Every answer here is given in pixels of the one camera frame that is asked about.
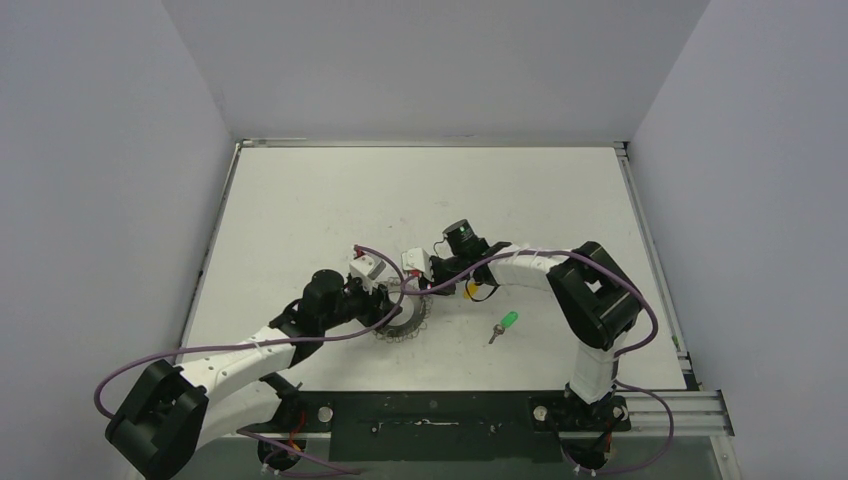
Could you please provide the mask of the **metal disc with key rings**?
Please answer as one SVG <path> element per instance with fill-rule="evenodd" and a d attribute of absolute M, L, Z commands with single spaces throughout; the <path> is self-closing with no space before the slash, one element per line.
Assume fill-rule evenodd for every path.
<path fill-rule="evenodd" d="M 373 335 L 389 343 L 412 340 L 426 328 L 430 300 L 407 295 L 398 285 L 381 285 L 372 292 L 376 304 Z"/>

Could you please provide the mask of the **key with green tag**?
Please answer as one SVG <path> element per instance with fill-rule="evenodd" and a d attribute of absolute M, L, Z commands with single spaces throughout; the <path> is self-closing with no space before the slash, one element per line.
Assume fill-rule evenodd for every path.
<path fill-rule="evenodd" d="M 492 345 L 500 336 L 502 336 L 517 320 L 519 319 L 519 313 L 516 311 L 510 311 L 507 313 L 500 321 L 498 321 L 492 328 L 492 334 L 488 340 L 488 344 Z"/>

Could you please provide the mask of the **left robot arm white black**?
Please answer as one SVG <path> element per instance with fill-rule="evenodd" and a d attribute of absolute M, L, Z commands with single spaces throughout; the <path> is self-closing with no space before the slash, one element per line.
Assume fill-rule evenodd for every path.
<path fill-rule="evenodd" d="M 402 280 L 319 270 L 299 298 L 236 344 L 183 349 L 137 360 L 143 371 L 117 410 L 106 440 L 145 479 L 171 479 L 205 444 L 252 424 L 282 431 L 297 420 L 297 401 L 281 392 L 279 374 L 332 342 L 328 331 L 350 321 L 370 333 L 402 308 Z"/>

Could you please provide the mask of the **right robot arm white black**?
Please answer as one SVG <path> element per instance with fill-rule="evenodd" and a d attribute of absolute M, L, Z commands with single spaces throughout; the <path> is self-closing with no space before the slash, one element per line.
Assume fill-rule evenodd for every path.
<path fill-rule="evenodd" d="M 550 293 L 556 300 L 578 348 L 564 410 L 549 412 L 549 419 L 576 431 L 600 431 L 626 420 L 624 406 L 614 402 L 616 354 L 642 305 L 637 289 L 600 244 L 589 241 L 566 253 L 506 241 L 490 244 L 466 220 L 447 227 L 443 239 L 450 256 L 430 255 L 424 267 L 414 268 L 418 287 L 452 295 L 461 282 L 492 289 L 520 286 Z"/>

